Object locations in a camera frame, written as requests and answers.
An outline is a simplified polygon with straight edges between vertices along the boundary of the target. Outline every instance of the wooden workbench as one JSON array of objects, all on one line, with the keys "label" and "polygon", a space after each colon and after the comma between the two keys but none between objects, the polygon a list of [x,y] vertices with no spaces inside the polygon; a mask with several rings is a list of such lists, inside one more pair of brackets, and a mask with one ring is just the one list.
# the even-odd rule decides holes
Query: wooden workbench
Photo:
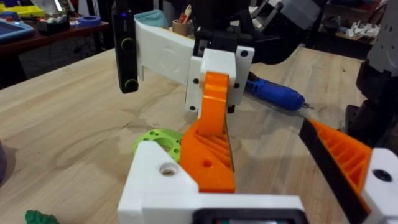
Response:
[{"label": "wooden workbench", "polygon": [[[299,91],[314,109],[293,113],[243,97],[227,118],[237,192],[299,194],[312,224],[343,222],[298,133],[304,116],[342,127],[346,105],[363,101],[355,85],[359,64],[299,48],[279,65],[252,66],[260,77]],[[0,139],[9,163],[1,223],[24,223],[29,209],[54,214],[61,224],[118,223],[135,139],[155,128],[183,133],[196,119],[183,109],[184,85],[149,70],[146,77],[137,93],[123,95],[109,50],[0,91]]]}]

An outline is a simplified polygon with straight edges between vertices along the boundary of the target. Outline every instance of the tape roll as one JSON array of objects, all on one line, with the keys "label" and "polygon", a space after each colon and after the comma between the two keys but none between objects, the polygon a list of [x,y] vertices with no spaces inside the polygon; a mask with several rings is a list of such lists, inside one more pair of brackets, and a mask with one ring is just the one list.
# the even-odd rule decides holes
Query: tape roll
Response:
[{"label": "tape roll", "polygon": [[101,25],[101,18],[99,16],[82,16],[78,18],[79,26],[99,26]]}]

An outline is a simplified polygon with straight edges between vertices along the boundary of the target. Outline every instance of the cup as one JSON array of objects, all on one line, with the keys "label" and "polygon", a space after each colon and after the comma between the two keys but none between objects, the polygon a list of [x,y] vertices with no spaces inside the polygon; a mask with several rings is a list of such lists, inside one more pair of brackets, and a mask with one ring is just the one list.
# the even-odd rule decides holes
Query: cup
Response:
[{"label": "cup", "polygon": [[173,20],[173,32],[186,37],[188,35],[188,23],[181,23],[178,19]]}]

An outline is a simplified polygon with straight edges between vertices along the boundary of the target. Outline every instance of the screw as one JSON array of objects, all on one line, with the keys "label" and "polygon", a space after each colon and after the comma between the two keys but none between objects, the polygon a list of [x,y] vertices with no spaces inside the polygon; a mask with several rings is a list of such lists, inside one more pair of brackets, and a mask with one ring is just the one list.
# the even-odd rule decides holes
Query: screw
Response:
[{"label": "screw", "polygon": [[385,182],[391,182],[392,181],[392,177],[389,173],[387,173],[384,170],[373,170],[373,175],[375,175],[378,179],[385,181]]}]

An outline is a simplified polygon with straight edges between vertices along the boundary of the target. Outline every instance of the blue screwdriver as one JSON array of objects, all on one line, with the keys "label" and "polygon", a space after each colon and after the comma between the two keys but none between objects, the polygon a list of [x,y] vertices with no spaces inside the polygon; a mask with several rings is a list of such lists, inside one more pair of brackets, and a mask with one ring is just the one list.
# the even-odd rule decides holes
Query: blue screwdriver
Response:
[{"label": "blue screwdriver", "polygon": [[297,91],[259,78],[252,72],[249,72],[244,90],[262,100],[266,100],[287,110],[298,110],[301,107],[311,108],[305,102],[304,96]]}]

